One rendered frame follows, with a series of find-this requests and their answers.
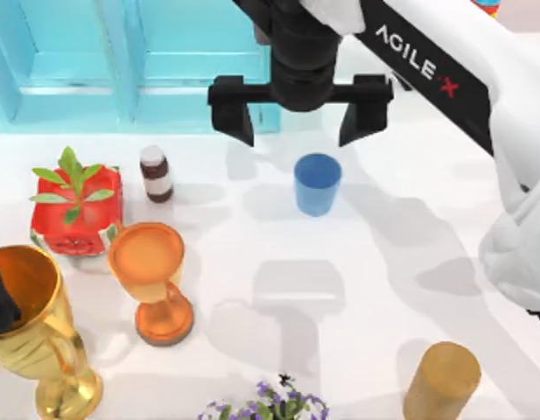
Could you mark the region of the blue cup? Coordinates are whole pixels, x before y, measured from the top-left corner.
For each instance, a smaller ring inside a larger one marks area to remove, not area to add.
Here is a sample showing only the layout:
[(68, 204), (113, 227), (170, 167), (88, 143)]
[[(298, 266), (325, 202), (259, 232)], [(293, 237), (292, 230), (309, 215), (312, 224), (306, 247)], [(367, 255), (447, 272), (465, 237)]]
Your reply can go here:
[(323, 153), (303, 156), (294, 167), (294, 186), (298, 208), (304, 214), (327, 214), (335, 199), (342, 176), (340, 163)]

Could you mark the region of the brown bottle with white cap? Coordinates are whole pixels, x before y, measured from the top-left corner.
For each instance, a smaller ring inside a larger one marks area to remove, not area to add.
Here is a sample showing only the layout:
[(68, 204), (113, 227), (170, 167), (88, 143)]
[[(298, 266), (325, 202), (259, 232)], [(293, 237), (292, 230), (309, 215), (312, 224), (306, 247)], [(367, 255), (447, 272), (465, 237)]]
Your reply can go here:
[(156, 145), (141, 150), (140, 169), (144, 178), (147, 197), (155, 203), (164, 203), (173, 193), (168, 160), (164, 152)]

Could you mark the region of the orange trophy cup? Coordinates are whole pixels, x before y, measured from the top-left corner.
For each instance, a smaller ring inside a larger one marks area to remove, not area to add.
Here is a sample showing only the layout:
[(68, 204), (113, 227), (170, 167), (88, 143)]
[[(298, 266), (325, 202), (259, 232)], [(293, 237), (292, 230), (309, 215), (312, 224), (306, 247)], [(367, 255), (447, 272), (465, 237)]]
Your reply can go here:
[(137, 333), (155, 347), (179, 343), (193, 327), (193, 306), (179, 289), (185, 251), (180, 234), (160, 222), (126, 227), (109, 247), (113, 275), (138, 302)]

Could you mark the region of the light blue rack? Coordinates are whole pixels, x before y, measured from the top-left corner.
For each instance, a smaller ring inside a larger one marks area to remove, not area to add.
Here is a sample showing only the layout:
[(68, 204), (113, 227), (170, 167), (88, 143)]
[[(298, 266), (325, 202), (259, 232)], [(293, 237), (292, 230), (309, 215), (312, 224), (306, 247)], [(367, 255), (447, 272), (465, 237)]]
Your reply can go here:
[(0, 0), (0, 133), (208, 132), (213, 78), (269, 70), (232, 0)]

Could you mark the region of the stack of coloured rings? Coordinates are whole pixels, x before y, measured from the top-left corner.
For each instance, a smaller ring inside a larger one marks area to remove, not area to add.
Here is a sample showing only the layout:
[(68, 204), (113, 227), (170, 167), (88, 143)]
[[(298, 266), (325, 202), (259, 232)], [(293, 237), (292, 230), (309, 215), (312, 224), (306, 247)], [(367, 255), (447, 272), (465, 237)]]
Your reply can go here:
[(497, 18), (501, 0), (472, 0), (472, 2), (491, 18)]

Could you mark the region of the red plant pot with plant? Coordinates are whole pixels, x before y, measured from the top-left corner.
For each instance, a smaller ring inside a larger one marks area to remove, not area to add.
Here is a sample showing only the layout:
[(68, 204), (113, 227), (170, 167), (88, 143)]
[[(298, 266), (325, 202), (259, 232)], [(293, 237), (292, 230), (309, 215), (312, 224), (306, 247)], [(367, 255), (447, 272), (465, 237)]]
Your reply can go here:
[(123, 183), (116, 166), (82, 165), (74, 150), (62, 151), (54, 170), (34, 168), (38, 177), (30, 237), (48, 253), (98, 256), (123, 224)]

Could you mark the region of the tan yellow cylindrical cup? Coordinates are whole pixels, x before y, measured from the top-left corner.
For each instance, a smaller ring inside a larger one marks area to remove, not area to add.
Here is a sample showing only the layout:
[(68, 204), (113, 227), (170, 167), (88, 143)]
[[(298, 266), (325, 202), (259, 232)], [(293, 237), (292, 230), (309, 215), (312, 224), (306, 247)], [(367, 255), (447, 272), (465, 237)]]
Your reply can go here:
[(480, 379), (480, 364), (466, 347), (449, 341), (431, 345), (404, 396), (404, 420), (457, 420)]

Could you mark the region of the gold trophy cup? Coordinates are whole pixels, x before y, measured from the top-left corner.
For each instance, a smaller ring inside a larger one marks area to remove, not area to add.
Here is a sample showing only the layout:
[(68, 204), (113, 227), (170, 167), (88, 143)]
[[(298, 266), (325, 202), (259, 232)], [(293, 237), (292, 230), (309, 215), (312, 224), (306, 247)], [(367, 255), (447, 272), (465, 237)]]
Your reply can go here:
[(0, 366), (39, 382), (42, 420), (85, 420), (102, 399), (102, 378), (89, 366), (60, 268), (28, 245), (0, 248), (0, 274), (21, 319), (0, 333)]

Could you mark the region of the purple flower plant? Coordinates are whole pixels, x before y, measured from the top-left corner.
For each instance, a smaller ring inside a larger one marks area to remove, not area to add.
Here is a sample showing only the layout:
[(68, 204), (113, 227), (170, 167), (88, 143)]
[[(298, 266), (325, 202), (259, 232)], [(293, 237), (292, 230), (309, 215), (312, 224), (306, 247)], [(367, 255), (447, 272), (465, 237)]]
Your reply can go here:
[(259, 381), (256, 398), (242, 405), (211, 401), (195, 420), (329, 420), (330, 409), (319, 396), (300, 392), (287, 373), (278, 379), (277, 388)]

